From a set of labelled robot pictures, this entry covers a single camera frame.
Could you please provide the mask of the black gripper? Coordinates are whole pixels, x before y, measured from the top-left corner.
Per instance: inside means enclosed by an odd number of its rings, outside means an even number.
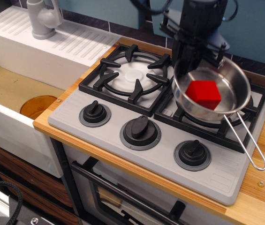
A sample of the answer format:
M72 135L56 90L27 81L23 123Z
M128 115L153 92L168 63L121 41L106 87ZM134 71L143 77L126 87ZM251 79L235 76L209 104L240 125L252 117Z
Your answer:
M218 31L227 7L226 0L185 0L179 19L165 11L160 29L173 38L172 66L174 79L179 81L196 69L201 60L215 67L223 61L229 44Z

